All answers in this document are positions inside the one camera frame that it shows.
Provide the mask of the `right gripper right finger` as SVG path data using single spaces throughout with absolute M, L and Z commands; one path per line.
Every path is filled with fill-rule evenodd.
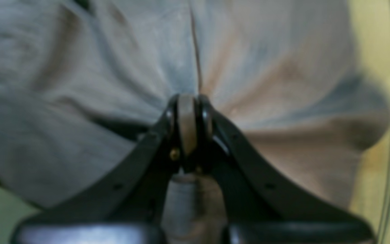
M 373 243 L 363 219 L 312 195 L 280 173 L 209 99 L 197 97 L 203 171 L 219 184 L 225 244 Z

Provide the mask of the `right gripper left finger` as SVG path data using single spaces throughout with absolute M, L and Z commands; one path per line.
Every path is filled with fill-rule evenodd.
M 22 221 L 12 244 L 166 244 L 168 183 L 197 145 L 196 100 L 173 96 L 158 122 L 109 174 Z

